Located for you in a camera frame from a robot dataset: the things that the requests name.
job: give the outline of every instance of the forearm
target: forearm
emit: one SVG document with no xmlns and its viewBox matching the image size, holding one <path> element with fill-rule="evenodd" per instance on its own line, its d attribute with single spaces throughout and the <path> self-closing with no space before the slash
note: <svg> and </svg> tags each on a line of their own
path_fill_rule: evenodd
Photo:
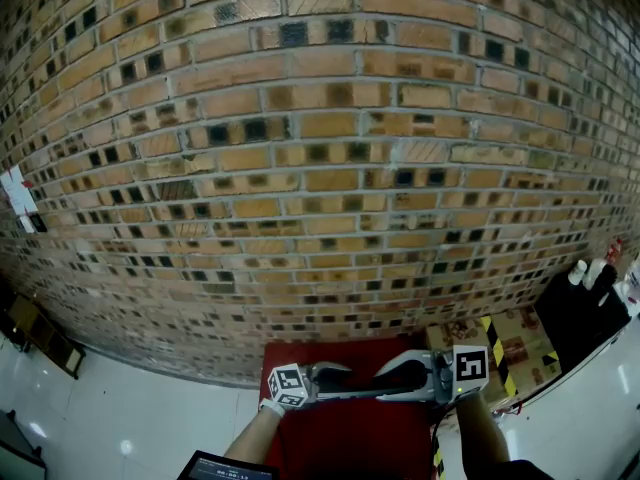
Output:
<svg viewBox="0 0 640 480">
<path fill-rule="evenodd" d="M 502 431 L 480 393 L 458 404 L 462 441 L 462 465 L 469 478 L 482 478 L 488 466 L 509 461 L 509 450 Z"/>
<path fill-rule="evenodd" d="M 267 458 L 280 419 L 280 415 L 273 409 L 264 407 L 231 443 L 224 456 L 228 459 L 262 464 Z"/>
</svg>

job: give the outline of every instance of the white tile floor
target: white tile floor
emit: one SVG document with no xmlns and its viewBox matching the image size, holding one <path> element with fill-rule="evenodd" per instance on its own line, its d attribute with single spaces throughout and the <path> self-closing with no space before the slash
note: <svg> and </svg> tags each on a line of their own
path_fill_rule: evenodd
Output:
<svg viewBox="0 0 640 480">
<path fill-rule="evenodd" d="M 513 458 L 557 480 L 615 478 L 640 448 L 640 322 L 587 367 L 502 423 Z M 224 453 L 256 391 L 163 377 L 89 353 L 74 381 L 39 352 L 0 343 L 0 409 L 15 409 L 51 480 L 173 480 L 197 449 Z M 440 436 L 449 480 L 459 438 Z"/>
</svg>

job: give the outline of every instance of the screen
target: screen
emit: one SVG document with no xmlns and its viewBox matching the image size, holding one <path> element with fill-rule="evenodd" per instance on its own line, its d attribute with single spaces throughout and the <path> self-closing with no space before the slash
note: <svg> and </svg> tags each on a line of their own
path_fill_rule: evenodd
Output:
<svg viewBox="0 0 640 480">
<path fill-rule="evenodd" d="M 180 478 L 185 480 L 278 480 L 278 475 L 262 465 L 229 460 L 198 452 Z"/>
</svg>

